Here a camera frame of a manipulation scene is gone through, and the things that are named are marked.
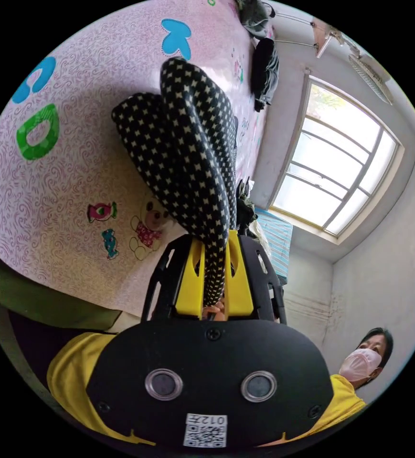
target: green letter sticker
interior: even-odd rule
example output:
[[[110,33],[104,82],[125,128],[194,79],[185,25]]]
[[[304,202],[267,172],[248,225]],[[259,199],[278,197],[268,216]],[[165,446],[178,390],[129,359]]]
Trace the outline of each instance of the green letter sticker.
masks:
[[[46,137],[37,145],[27,143],[27,134],[43,121],[49,121],[50,130]],[[28,119],[16,132],[16,141],[20,147],[22,157],[28,161],[40,159],[47,155],[58,141],[59,116],[54,104],[49,104]]]

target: white wall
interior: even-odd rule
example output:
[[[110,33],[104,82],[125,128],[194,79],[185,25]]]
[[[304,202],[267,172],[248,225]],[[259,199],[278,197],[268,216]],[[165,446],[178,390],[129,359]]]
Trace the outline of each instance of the white wall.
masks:
[[[322,349],[328,323],[333,265],[290,246],[288,285],[284,287],[287,324]]]
[[[383,373],[359,391],[371,402],[415,349],[415,167],[377,229],[334,264],[331,309],[322,353],[332,373],[371,328],[386,326],[394,337]]]
[[[405,154],[383,198],[367,219],[348,240],[335,245],[318,235],[294,227],[292,244],[320,257],[338,261],[361,243],[377,227],[402,193],[415,162],[415,133],[396,106],[384,103],[367,86],[345,60],[323,54],[315,57],[309,47],[277,43],[280,60],[279,84],[272,105],[268,109],[265,132],[254,172],[255,186],[251,198],[261,208],[267,208],[279,184],[292,135],[298,120],[303,93],[304,69],[312,75],[341,89],[375,113],[395,133],[405,147]]]

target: candy print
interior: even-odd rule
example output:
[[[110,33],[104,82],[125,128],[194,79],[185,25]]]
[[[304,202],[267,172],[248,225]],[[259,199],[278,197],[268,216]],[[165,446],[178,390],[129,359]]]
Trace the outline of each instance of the candy print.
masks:
[[[113,229],[107,229],[102,232],[102,238],[104,239],[104,248],[106,249],[108,260],[115,259],[119,255],[117,251],[117,239],[115,238],[115,231]]]
[[[117,217],[117,204],[112,202],[111,204],[98,203],[96,205],[88,205],[87,210],[88,221],[107,221],[109,218]]]

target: yellow shirt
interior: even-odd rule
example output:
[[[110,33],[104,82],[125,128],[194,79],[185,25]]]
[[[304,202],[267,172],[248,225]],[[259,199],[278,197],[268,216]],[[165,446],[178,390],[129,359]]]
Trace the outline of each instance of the yellow shirt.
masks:
[[[63,409],[87,428],[115,439],[155,445],[154,442],[138,438],[133,433],[127,437],[107,428],[86,394],[86,386],[97,359],[114,337],[111,334],[84,333],[68,342],[51,361],[47,373],[48,388]],[[291,440],[329,428],[365,407],[366,404],[356,396],[353,386],[344,377],[332,375],[331,383],[334,396],[327,410],[310,431]],[[285,433],[282,439],[266,445],[284,442],[290,442],[285,440]]]

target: person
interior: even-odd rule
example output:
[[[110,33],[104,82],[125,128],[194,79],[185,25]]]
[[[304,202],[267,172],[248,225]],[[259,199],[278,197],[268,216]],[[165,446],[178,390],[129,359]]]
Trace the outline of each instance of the person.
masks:
[[[371,329],[357,348],[341,364],[339,374],[332,375],[333,399],[308,432],[290,440],[281,439],[262,447],[284,444],[318,433],[360,412],[366,403],[355,393],[374,380],[384,369],[394,349],[394,339],[384,328]]]
[[[203,317],[206,318],[209,313],[215,313],[215,321],[225,321],[222,301],[206,309]],[[63,409],[87,428],[115,439],[154,445],[134,433],[127,437],[108,428],[86,393],[86,386],[101,352],[115,336],[88,332],[70,340],[51,361],[46,375],[47,386]],[[392,349],[392,336],[387,330],[375,328],[368,332],[341,365],[340,374],[331,376],[334,396],[326,411],[310,431],[291,440],[322,431],[362,410],[366,404],[355,394],[355,390],[381,373]],[[289,441],[283,434],[281,439],[261,447]]]

